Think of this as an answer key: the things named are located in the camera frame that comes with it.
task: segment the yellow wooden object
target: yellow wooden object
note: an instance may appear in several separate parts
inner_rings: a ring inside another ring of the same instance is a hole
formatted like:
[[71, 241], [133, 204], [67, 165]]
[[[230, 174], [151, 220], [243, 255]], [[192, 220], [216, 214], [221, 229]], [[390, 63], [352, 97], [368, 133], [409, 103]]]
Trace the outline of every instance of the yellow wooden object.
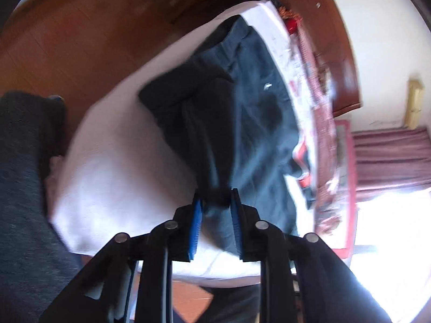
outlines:
[[409, 81], [409, 100], [407, 102], [406, 117], [404, 127], [414, 130], [419, 125], [419, 117], [422, 110], [422, 100], [424, 97], [424, 86], [419, 80]]

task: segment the dark pants leg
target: dark pants leg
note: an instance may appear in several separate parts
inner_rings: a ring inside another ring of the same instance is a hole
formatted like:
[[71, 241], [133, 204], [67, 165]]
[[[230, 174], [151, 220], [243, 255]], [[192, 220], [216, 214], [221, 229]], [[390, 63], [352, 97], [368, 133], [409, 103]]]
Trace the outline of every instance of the dark pants leg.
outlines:
[[203, 288], [214, 295], [197, 323], [254, 323], [259, 313], [260, 285]]
[[37, 322], [78, 271], [45, 217], [43, 179], [65, 123], [60, 101], [0, 98], [0, 317]]

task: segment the wooden headboard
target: wooden headboard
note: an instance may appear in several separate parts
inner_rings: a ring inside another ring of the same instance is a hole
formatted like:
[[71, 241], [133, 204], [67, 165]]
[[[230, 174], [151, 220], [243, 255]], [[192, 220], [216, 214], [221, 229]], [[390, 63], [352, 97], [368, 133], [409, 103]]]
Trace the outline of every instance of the wooden headboard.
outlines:
[[361, 107], [358, 77], [349, 37], [334, 0], [280, 0], [299, 13], [319, 64], [329, 67], [337, 117]]

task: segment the red ball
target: red ball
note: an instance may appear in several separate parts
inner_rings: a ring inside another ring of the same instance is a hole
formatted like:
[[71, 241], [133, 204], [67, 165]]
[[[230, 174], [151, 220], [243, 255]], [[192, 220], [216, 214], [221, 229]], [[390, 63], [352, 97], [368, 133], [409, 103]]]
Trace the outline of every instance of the red ball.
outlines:
[[298, 31], [298, 23], [295, 19], [286, 19], [285, 21], [287, 31], [290, 35], [296, 33]]

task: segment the white wall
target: white wall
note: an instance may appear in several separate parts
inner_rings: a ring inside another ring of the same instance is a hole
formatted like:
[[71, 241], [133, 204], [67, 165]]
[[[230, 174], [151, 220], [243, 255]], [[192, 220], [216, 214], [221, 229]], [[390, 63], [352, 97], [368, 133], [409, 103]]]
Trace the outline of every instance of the white wall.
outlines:
[[399, 127], [407, 81], [417, 75], [426, 88], [421, 125], [426, 124], [431, 117], [431, 32], [415, 6], [410, 0], [335, 2], [350, 36], [363, 100], [363, 108], [346, 114], [353, 130]]

